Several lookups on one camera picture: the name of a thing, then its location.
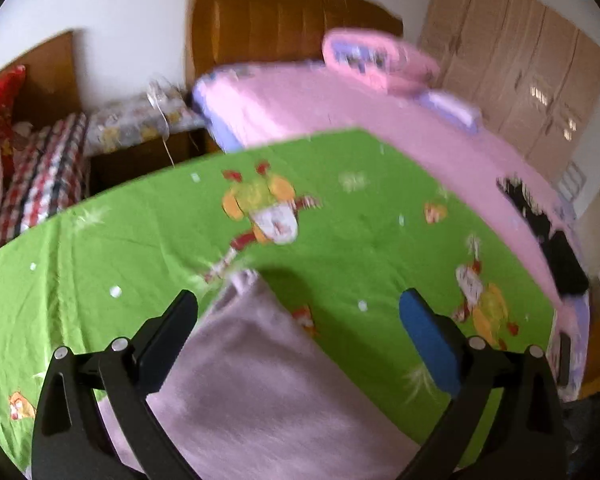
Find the mauve knit pants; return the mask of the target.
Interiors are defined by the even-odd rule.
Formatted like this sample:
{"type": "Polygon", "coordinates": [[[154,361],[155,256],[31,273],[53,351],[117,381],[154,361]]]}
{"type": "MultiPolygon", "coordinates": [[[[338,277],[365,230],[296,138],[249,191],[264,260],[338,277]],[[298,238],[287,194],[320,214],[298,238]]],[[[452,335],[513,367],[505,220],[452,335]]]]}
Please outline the mauve knit pants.
{"type": "MultiPolygon", "coordinates": [[[[140,470],[105,391],[95,400],[122,463],[140,470]]],[[[395,479],[418,452],[254,271],[198,309],[146,401],[195,479],[395,479]]]]}

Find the black garment on bed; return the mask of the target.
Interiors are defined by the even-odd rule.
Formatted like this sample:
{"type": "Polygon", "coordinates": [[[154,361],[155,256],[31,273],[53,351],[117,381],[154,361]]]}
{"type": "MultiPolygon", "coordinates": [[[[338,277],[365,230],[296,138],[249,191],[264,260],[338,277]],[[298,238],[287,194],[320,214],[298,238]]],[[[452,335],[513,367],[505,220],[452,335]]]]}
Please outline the black garment on bed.
{"type": "Polygon", "coordinates": [[[496,186],[518,210],[540,245],[560,298],[583,296],[590,288],[566,233],[554,226],[520,177],[496,180],[496,186]]]}

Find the red plaid blanket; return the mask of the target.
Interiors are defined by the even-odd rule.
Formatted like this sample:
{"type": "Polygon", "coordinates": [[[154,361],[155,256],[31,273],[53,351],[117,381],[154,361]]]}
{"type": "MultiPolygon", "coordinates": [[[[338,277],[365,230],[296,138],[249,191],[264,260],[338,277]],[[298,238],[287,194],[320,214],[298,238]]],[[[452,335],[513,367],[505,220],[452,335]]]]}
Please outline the red plaid blanket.
{"type": "Polygon", "coordinates": [[[87,117],[73,113],[36,132],[0,212],[0,245],[82,200],[87,117]]]}

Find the green cartoon bed sheet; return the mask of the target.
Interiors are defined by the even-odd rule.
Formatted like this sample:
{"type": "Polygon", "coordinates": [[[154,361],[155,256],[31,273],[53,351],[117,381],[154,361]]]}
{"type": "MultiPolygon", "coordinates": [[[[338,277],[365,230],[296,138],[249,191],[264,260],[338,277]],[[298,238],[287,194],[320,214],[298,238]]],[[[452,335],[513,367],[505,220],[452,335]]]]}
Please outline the green cartoon bed sheet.
{"type": "Polygon", "coordinates": [[[256,270],[400,430],[424,440],[448,398],[416,378],[399,320],[417,289],[500,350],[546,347],[557,299],[508,200],[475,212],[362,130],[214,155],[100,193],[0,249],[0,445],[28,466],[44,370],[62,344],[130,336],[183,289],[202,308],[256,270]]]}

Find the bedside table with floral cloth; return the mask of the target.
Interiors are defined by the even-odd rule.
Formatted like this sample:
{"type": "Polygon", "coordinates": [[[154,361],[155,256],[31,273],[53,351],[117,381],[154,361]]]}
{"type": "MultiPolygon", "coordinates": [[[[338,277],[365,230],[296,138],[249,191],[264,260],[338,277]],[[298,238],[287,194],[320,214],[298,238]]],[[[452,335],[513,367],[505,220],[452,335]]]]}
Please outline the bedside table with floral cloth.
{"type": "Polygon", "coordinates": [[[204,152],[206,123],[181,92],[152,82],[139,96],[107,104],[87,119],[84,154],[95,195],[204,152]]]}

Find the lavender pillow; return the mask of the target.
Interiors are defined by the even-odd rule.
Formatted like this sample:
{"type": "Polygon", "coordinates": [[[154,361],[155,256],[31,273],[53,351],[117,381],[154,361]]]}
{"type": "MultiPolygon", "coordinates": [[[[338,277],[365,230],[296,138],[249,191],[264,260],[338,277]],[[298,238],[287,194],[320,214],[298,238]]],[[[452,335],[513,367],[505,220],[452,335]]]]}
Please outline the lavender pillow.
{"type": "Polygon", "coordinates": [[[482,113],[479,107],[468,103],[454,94],[441,90],[422,92],[417,102],[428,110],[433,110],[457,128],[469,133],[477,133],[482,124],[482,113]]]}

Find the wooden headboard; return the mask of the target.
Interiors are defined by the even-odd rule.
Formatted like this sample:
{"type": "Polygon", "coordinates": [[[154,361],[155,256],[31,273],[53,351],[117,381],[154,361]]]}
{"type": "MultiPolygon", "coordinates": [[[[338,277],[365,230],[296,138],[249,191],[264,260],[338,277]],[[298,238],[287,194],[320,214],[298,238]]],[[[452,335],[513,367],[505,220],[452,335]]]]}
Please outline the wooden headboard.
{"type": "Polygon", "coordinates": [[[221,65],[317,60],[333,28],[403,35],[403,22],[370,0],[187,0],[185,82],[221,65]]]}
{"type": "Polygon", "coordinates": [[[13,122],[30,122],[40,130],[83,110],[72,29],[24,52],[0,69],[0,77],[17,65],[26,68],[26,79],[15,98],[13,122]]]}

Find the red pillow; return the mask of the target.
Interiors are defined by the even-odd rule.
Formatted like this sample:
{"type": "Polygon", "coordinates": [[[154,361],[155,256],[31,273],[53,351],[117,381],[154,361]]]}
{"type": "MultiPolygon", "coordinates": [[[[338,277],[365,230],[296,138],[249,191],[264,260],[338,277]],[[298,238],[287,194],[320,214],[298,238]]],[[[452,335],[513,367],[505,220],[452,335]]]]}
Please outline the red pillow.
{"type": "Polygon", "coordinates": [[[10,180],[15,172],[12,109],[26,75],[26,66],[22,64],[0,74],[0,153],[4,180],[10,180]]]}

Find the beige wardrobe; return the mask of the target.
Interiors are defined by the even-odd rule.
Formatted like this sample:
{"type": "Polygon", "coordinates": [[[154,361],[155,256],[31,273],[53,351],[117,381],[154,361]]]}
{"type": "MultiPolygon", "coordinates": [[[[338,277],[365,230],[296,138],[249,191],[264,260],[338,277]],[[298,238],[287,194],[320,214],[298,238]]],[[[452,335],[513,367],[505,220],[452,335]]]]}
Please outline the beige wardrobe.
{"type": "Polygon", "coordinates": [[[600,97],[593,39],[539,0],[430,0],[419,47],[439,63],[438,88],[559,180],[600,97]]]}

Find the pink bed cover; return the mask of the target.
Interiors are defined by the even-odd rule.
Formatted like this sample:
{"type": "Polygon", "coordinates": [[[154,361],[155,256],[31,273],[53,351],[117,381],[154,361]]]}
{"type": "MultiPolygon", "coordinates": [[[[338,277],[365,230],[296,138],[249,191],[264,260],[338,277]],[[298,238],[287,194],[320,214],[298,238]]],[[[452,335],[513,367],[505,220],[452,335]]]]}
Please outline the pink bed cover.
{"type": "Polygon", "coordinates": [[[562,400],[577,399],[588,353],[588,300],[558,299],[530,226],[496,184],[519,178],[533,205],[577,249],[574,212],[504,140],[486,129],[469,133],[414,98],[387,96],[317,61],[224,65],[194,82],[192,99],[224,152],[358,127],[426,169],[477,211],[556,301],[556,330],[571,339],[569,382],[558,391],[562,400]]]}

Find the pink folded quilt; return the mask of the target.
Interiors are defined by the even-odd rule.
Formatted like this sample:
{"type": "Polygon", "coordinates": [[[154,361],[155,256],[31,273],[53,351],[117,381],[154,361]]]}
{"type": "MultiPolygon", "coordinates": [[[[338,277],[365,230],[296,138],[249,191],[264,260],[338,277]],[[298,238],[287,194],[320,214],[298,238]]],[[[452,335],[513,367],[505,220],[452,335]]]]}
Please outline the pink folded quilt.
{"type": "Polygon", "coordinates": [[[395,96],[426,90],[440,73],[438,62],[418,47],[373,29],[330,30],[322,55],[330,70],[395,96]]]}

